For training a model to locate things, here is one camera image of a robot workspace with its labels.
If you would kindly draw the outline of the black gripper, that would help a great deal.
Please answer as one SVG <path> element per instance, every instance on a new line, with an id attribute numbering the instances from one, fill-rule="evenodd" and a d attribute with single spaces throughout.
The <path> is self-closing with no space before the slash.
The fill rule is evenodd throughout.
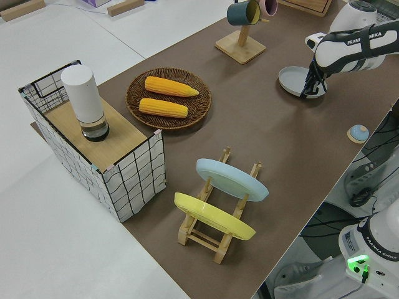
<path id="1" fill-rule="evenodd" d="M 312 59 L 300 97 L 306 98 L 311 95 L 325 94 L 328 90 L 327 82 L 325 81 L 327 77 L 328 75 L 319 67 L 316 60 Z"/>

